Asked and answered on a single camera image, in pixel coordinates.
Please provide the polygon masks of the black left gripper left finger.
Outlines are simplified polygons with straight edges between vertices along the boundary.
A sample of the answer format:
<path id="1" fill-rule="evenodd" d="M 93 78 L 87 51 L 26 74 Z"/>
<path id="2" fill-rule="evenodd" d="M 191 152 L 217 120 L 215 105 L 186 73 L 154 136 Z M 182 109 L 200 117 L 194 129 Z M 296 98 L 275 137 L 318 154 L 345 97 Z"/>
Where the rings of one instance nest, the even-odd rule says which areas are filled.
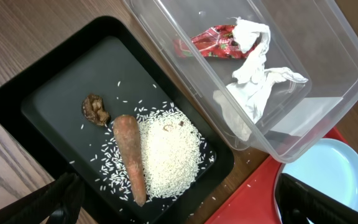
<path id="1" fill-rule="evenodd" d="M 0 223 L 76 223 L 84 199 L 84 182 L 74 173 L 64 173 L 45 187 L 0 209 Z"/>

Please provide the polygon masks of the brown mushroom piece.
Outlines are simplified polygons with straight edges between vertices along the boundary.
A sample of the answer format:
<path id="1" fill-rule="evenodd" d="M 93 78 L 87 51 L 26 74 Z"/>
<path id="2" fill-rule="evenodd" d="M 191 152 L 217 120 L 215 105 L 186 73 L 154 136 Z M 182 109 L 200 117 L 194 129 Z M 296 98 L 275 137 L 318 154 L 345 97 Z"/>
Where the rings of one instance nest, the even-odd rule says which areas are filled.
<path id="1" fill-rule="evenodd" d="M 110 120 L 110 114 L 104 109 L 103 99 L 90 93 L 81 104 L 83 116 L 98 126 L 104 126 Z"/>

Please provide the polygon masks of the red serving tray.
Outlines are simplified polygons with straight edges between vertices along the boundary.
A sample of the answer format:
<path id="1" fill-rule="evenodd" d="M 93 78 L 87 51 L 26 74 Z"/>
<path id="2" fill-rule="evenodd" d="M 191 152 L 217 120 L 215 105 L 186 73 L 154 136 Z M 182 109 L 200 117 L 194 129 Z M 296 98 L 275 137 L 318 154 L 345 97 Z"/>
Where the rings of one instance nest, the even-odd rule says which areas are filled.
<path id="1" fill-rule="evenodd" d="M 333 128 L 324 138 L 347 144 Z M 208 218 L 208 223 L 280 223 L 274 197 L 279 169 L 283 165 L 268 157 L 244 183 Z"/>

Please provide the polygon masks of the red ketchup packet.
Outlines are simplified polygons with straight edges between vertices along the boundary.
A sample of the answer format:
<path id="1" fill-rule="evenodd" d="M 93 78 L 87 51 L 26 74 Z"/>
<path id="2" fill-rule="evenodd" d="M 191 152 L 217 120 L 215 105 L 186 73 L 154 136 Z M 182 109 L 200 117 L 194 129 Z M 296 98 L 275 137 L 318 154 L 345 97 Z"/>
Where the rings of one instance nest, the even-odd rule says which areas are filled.
<path id="1" fill-rule="evenodd" d="M 219 25 L 191 38 L 191 42 L 203 57 L 246 59 L 256 48 L 257 39 L 249 37 L 252 45 L 246 53 L 240 50 L 240 45 L 234 40 L 232 31 L 235 25 Z"/>

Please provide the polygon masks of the orange carrot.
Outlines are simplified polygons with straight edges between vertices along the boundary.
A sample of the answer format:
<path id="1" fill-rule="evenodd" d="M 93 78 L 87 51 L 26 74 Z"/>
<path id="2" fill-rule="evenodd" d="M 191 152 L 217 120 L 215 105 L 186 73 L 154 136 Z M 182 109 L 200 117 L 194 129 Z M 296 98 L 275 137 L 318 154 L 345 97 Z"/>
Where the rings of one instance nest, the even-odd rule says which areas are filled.
<path id="1" fill-rule="evenodd" d="M 131 183 L 134 201 L 142 207 L 147 200 L 147 194 L 136 118 L 127 114 L 118 116 L 113 123 L 113 133 Z"/>

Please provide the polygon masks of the white napkin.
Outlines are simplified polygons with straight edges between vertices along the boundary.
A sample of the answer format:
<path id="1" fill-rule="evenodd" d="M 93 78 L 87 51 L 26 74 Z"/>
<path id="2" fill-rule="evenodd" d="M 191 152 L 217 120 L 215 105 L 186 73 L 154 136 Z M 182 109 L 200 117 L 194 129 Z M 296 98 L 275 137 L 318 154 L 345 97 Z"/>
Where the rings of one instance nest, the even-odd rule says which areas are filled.
<path id="1" fill-rule="evenodd" d="M 238 17 L 230 33 L 239 51 L 248 53 L 248 56 L 232 73 L 237 81 L 226 88 L 250 120 L 256 123 L 263 116 L 274 84 L 285 81 L 304 84 L 308 79 L 288 67 L 265 68 L 271 41 L 269 26 Z"/>

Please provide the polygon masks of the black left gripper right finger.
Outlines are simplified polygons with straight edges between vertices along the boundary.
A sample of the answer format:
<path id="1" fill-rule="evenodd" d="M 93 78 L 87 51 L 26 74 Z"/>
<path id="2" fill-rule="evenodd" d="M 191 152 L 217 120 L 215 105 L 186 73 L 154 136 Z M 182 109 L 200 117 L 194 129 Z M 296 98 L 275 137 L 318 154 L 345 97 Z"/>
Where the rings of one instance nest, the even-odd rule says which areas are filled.
<path id="1" fill-rule="evenodd" d="M 281 173 L 275 201 L 283 224 L 358 224 L 358 212 L 289 174 Z"/>

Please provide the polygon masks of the light blue plate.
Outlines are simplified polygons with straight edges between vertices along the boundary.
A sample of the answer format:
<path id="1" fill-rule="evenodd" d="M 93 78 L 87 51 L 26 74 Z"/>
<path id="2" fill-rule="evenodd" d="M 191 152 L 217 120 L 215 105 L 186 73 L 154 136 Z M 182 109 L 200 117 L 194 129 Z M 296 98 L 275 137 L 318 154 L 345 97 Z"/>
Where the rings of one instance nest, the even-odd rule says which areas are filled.
<path id="1" fill-rule="evenodd" d="M 282 173 L 358 212 L 358 154 L 344 142 L 320 139 L 296 161 L 281 165 Z"/>

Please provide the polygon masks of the clear plastic bin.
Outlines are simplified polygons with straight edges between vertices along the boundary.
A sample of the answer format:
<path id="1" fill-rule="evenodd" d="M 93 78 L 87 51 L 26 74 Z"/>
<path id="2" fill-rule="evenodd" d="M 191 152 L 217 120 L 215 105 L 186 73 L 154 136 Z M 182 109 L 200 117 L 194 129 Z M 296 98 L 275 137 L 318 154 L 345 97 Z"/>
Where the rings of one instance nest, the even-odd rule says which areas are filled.
<path id="1" fill-rule="evenodd" d="M 126 6 L 235 150 L 254 147 L 291 163 L 358 100 L 358 37 L 334 1 L 127 0 Z M 306 78 L 275 84 L 257 122 L 227 89 L 242 60 L 204 57 L 191 41 L 237 18 L 270 28 L 267 68 Z"/>

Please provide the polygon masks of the black waste tray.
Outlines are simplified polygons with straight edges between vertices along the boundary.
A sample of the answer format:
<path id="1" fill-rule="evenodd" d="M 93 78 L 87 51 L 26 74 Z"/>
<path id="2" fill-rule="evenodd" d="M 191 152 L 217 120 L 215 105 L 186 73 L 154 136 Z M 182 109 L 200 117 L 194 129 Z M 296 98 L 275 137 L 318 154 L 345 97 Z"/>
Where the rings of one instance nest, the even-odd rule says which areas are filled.
<path id="1" fill-rule="evenodd" d="M 180 196 L 138 206 L 113 185 L 115 141 L 110 124 L 82 114 L 99 95 L 112 118 L 182 111 L 200 132 L 201 164 Z M 99 223 L 183 223 L 225 179 L 234 156 L 126 26 L 98 17 L 0 87 L 0 124 L 53 177 L 77 173 L 83 208 Z"/>

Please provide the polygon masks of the white rice pile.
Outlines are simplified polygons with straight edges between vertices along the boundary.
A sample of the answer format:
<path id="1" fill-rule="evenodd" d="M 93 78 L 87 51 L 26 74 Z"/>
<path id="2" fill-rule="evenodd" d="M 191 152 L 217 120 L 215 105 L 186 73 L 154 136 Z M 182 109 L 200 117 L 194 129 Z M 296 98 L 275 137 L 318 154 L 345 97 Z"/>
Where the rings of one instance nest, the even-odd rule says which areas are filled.
<path id="1" fill-rule="evenodd" d="M 113 118 L 132 115 L 140 129 L 147 199 L 136 204 L 129 173 L 113 132 L 114 123 L 91 124 L 82 103 L 93 93 Z M 189 116 L 152 80 L 78 84 L 62 93 L 67 104 L 68 142 L 81 156 L 78 172 L 106 207 L 124 222 L 158 223 L 196 179 L 215 153 Z"/>

